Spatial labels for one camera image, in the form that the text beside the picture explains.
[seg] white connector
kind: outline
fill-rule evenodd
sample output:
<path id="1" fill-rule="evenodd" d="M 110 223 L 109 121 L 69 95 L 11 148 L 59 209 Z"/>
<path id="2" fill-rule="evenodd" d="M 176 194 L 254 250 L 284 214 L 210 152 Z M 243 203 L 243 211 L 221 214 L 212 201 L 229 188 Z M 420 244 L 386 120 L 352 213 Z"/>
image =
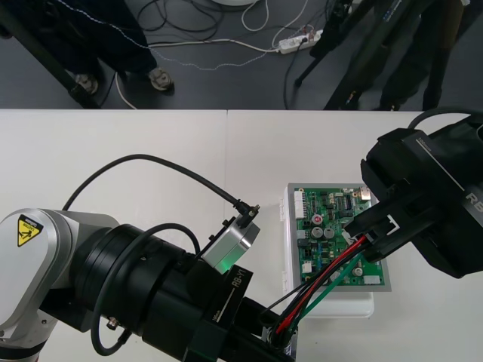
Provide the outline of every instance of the white connector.
<path id="1" fill-rule="evenodd" d="M 296 36 L 294 38 L 289 38 L 289 39 L 281 40 L 278 43 L 278 49 L 280 50 L 280 53 L 282 53 L 282 54 L 293 53 L 294 51 L 297 50 L 297 48 L 299 47 L 300 43 L 305 38 L 308 39 L 308 41 L 305 42 L 305 43 L 303 43 L 302 46 L 300 47 L 300 49 L 302 50 L 302 49 L 307 49 L 307 48 L 313 47 L 314 44 L 317 41 L 320 40 L 320 36 L 321 36 L 321 34 L 322 34 L 323 31 L 324 31 L 323 29 L 318 30 L 314 34 L 313 39 L 309 39 L 309 35 L 308 34 L 305 34 L 305 35 Z"/>

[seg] cable bundle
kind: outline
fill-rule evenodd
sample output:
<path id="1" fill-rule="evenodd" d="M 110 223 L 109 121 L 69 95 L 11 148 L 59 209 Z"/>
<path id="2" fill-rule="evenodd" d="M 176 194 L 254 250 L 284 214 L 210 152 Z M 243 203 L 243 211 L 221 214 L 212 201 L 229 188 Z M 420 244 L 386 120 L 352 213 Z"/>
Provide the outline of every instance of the cable bundle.
<path id="1" fill-rule="evenodd" d="M 291 337 L 297 330 L 300 320 L 305 317 L 334 287 L 336 287 L 352 270 L 353 266 L 361 258 L 361 252 L 370 246 L 365 236 L 360 237 L 351 247 L 340 254 L 333 262 L 321 269 L 316 275 L 310 278 L 306 283 L 301 284 L 298 288 L 292 290 L 289 294 L 273 303 L 265 309 L 260 315 L 260 322 L 266 327 L 271 327 L 269 336 L 269 344 L 274 348 L 285 348 L 291 340 Z M 309 305 L 310 299 L 317 290 L 327 282 L 328 278 L 336 272 L 344 264 L 351 262 L 344 268 L 343 273 L 314 301 Z M 266 325 L 263 322 L 263 314 L 275 307 L 277 304 L 286 300 L 290 295 L 296 293 L 288 307 L 281 313 L 280 318 L 273 325 Z"/>

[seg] gray floor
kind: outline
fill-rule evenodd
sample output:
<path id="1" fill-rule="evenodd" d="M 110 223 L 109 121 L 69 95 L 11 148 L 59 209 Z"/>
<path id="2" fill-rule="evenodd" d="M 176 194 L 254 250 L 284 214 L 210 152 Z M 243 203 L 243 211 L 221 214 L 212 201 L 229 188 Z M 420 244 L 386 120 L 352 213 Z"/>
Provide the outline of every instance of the gray floor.
<path id="1" fill-rule="evenodd" d="M 134 13 L 147 0 L 126 0 Z M 301 1 L 270 1 L 270 19 L 267 26 L 285 25 L 300 11 Z M 322 0 L 309 0 L 306 13 L 297 22 L 303 24 L 316 11 L 323 7 Z M 204 26 L 206 18 L 196 13 L 185 2 L 168 3 L 170 19 L 186 27 Z M 150 11 L 143 17 L 144 26 L 155 25 L 156 13 Z M 247 22 L 256 26 L 264 19 L 264 6 L 257 5 L 247 16 Z M 346 42 L 335 50 L 306 79 L 295 97 L 290 95 L 291 107 L 297 109 L 322 109 L 330 98 L 346 71 L 353 49 L 360 44 L 364 34 L 370 29 L 371 18 L 368 17 Z M 243 40 L 262 47 L 270 46 L 276 30 L 267 30 L 253 34 Z M 281 38 L 288 37 L 293 31 L 287 30 Z M 178 34 L 173 29 L 165 28 L 161 34 Z M 227 14 L 220 31 L 215 38 L 234 38 L 247 31 L 242 27 L 240 13 Z M 480 71 L 483 60 L 481 46 L 483 34 L 483 17 L 468 31 L 454 49 L 451 64 L 445 79 L 442 106 L 459 105 L 479 108 L 483 90 L 483 72 Z M 176 41 L 169 36 L 148 37 L 149 41 Z M 392 55 L 383 75 L 377 80 L 374 88 L 368 91 L 361 100 L 362 109 L 371 109 L 378 104 L 380 89 L 392 69 L 403 54 L 410 35 L 401 39 Z M 262 55 L 259 52 L 236 44 L 203 44 L 175 48 L 159 48 L 163 57 L 179 60 L 183 63 L 195 63 L 200 67 L 215 67 L 221 63 L 244 63 Z M 47 73 L 16 40 L 0 40 L 0 108 L 19 109 L 77 109 L 74 102 L 57 81 Z M 200 71 L 192 66 L 181 66 L 176 62 L 159 60 L 175 80 L 176 88 L 172 95 L 156 93 L 149 83 L 129 78 L 122 85 L 125 96 L 140 109 L 283 109 L 282 85 L 284 73 L 292 59 L 292 55 L 267 54 L 246 66 L 224 66 L 216 71 Z M 303 69 L 310 63 L 308 51 L 300 53 L 289 78 L 291 84 Z M 105 92 L 102 86 L 97 98 Z M 420 110 L 422 104 L 421 91 L 411 99 L 403 109 Z M 112 89 L 104 108 L 124 109 L 125 104 L 119 98 L 115 87 Z"/>

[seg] white table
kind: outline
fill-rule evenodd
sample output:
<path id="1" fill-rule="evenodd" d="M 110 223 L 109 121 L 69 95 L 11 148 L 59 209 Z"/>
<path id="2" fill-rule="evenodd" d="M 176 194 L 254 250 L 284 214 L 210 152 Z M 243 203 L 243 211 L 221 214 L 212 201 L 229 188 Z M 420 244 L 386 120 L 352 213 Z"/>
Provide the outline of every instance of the white table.
<path id="1" fill-rule="evenodd" d="M 21 207 L 59 208 L 93 170 L 130 153 L 179 162 L 262 207 L 262 231 L 240 265 L 255 273 L 248 296 L 281 296 L 278 201 L 288 183 L 361 182 L 359 162 L 376 138 L 414 114 L 264 111 L 0 112 L 0 217 Z M 433 131 L 460 116 L 426 121 Z M 32 184 L 29 174 L 44 177 Z M 72 207 L 147 228 L 181 222 L 205 244 L 232 208 L 175 172 L 143 161 L 98 179 Z M 190 248 L 178 234 L 169 241 Z M 432 269 L 412 245 L 389 257 L 392 292 L 375 295 L 369 320 L 307 320 L 298 361 L 477 361 L 483 355 L 483 273 L 456 281 Z M 104 334 L 106 344 L 114 338 Z M 133 338 L 110 360 L 172 360 Z M 59 325 L 41 362 L 102 361 L 89 335 Z"/>

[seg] black pants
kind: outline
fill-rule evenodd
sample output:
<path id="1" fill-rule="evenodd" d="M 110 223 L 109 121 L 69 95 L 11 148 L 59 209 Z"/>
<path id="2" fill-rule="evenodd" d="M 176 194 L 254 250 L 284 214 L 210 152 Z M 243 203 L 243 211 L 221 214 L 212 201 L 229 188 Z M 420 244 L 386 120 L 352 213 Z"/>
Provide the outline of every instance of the black pants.
<path id="1" fill-rule="evenodd" d="M 439 39 L 443 6 L 443 1 L 436 0 L 421 14 L 421 21 L 414 33 L 411 46 L 383 89 L 380 99 L 383 108 L 405 103 L 418 92 L 420 84 L 430 74 Z M 471 4 L 465 7 L 458 38 L 464 35 L 482 11 L 482 0 L 472 0 Z"/>
<path id="2" fill-rule="evenodd" d="M 76 74 L 96 72 L 97 58 L 116 70 L 146 74 L 156 66 L 148 49 L 142 49 L 110 26 L 51 0 L 59 19 L 42 15 L 42 0 L 0 0 L 52 53 L 65 69 Z M 146 47 L 146 37 L 124 0 L 63 0 L 93 18 L 119 27 L 136 43 Z"/>

